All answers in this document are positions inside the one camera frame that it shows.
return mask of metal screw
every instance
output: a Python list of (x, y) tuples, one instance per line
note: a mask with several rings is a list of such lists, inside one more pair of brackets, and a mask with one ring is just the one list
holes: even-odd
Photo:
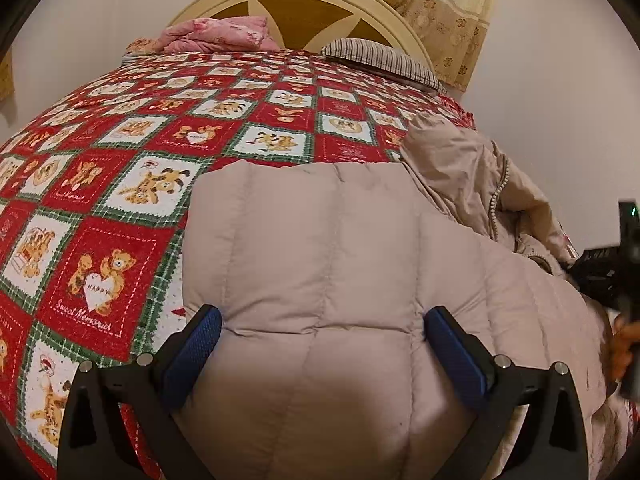
[(498, 365), (500, 368), (509, 368), (511, 366), (511, 359), (509, 359), (506, 355), (498, 354), (494, 357), (494, 363)]
[(85, 374), (93, 367), (94, 364), (91, 361), (82, 361), (80, 363), (80, 366), (78, 367), (78, 370), (80, 370), (81, 373)]
[(569, 367), (560, 361), (554, 365), (554, 368), (560, 375), (567, 375), (569, 373)]
[(154, 361), (152, 354), (140, 354), (136, 359), (139, 366), (149, 366)]

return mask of jacket zipper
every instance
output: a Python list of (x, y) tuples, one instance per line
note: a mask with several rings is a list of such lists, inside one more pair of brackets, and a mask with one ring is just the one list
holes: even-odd
[(498, 199), (500, 198), (500, 194), (504, 190), (504, 187), (507, 185), (509, 181), (509, 159), (506, 155), (504, 157), (504, 169), (502, 170), (502, 177), (500, 179), (500, 184), (498, 188), (495, 190), (494, 194), (491, 196), (491, 202), (489, 202), (489, 220), (491, 222), (491, 240), (494, 242), (498, 241), (498, 219), (496, 218), (495, 210), (498, 207)]

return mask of white wall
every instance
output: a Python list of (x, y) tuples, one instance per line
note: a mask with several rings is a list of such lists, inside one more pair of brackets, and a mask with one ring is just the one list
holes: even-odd
[(109, 47), (113, 0), (42, 0), (12, 49), (15, 94), (0, 104), (0, 142), (118, 61)]
[(497, 0), (462, 104), (546, 192), (579, 248), (640, 200), (640, 50), (606, 0)]
[(0, 104), (0, 142), (89, 80), (124, 48), (156, 37), (193, 0), (42, 0), (14, 41), (15, 95)]

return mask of red patchwork quilt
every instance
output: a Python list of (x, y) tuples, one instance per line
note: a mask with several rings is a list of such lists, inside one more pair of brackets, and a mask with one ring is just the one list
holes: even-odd
[(393, 161), (416, 112), (474, 127), (453, 99), (308, 52), (181, 54), (109, 73), (9, 140), (0, 153), (0, 412), (41, 475), (55, 477), (78, 363), (128, 362), (184, 327), (180, 248), (200, 174), (238, 158)]

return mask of pink pillow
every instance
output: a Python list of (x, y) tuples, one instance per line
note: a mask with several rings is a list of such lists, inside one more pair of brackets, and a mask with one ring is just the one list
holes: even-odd
[(157, 50), (166, 54), (183, 52), (279, 52), (269, 36), (264, 16), (236, 16), (217, 20), (197, 18), (166, 28)]

